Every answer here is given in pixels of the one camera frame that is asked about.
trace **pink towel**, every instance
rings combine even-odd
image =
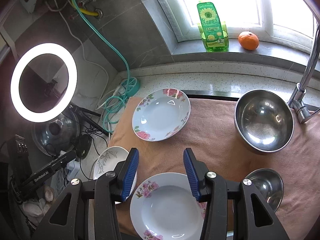
[[[109,146],[121,146],[140,153],[137,186],[162,172],[185,174],[182,154],[191,147],[198,160],[225,179],[241,181],[259,168],[276,170],[284,181],[284,198],[276,212],[291,240],[303,240],[320,214],[320,115],[300,125],[295,114],[294,133],[281,151],[254,154],[234,127],[235,102],[190,99],[187,124],[173,137],[160,142],[139,139],[132,130],[132,115],[142,98],[130,98]],[[137,235],[130,218],[131,197],[116,205],[120,230]],[[232,230],[229,208],[228,230]]]

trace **metal bowl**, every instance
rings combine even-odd
[[[260,153],[283,149],[293,134],[289,106],[267,90],[251,90],[239,98],[234,121],[244,141]]]
[[[31,126],[33,141],[44,154],[49,156],[59,155],[60,151],[68,152],[74,147],[72,138],[79,136],[78,122],[77,116],[66,108],[48,122],[33,123]]]
[[[283,181],[278,172],[262,168],[251,172],[245,178],[251,180],[273,211],[276,212],[284,194]]]

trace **white plate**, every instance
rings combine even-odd
[[[120,147],[120,146],[113,146],[108,148],[105,152],[103,152],[93,170],[93,179],[99,178],[102,174],[105,174],[107,171],[113,171],[117,165],[118,162],[125,161],[127,156],[129,155],[129,152]],[[137,173],[134,176],[134,180],[132,183],[130,195],[132,194],[132,191],[137,183]]]
[[[199,240],[206,203],[192,196],[188,177],[161,173],[146,179],[134,192],[130,216],[146,240]]]
[[[146,96],[132,117],[135,134],[145,141],[161,141],[181,130],[190,115],[190,101],[175,88],[157,90]]]

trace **chrome faucet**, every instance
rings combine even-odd
[[[320,25],[318,23],[316,33],[313,38],[312,50],[311,50],[310,58],[308,60],[308,64],[306,66],[306,70],[304,71],[304,74],[301,78],[300,83],[297,83],[288,101],[289,107],[294,108],[300,123],[305,123],[320,111],[320,108],[319,108],[314,113],[310,114],[310,111],[302,101],[306,93],[306,87],[312,77],[313,71],[316,68],[316,64],[319,58],[319,52],[320,52]]]

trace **blue gripper pad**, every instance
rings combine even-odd
[[[183,164],[188,176],[191,193],[198,201],[200,199],[199,180],[187,150],[183,151]]]
[[[136,175],[138,164],[139,164],[139,151],[137,149],[135,149],[133,156],[131,158],[131,161],[129,163],[127,172],[126,172],[124,179],[123,179],[122,193],[121,193],[121,199],[123,202],[130,195],[132,183],[134,180],[134,176]]]

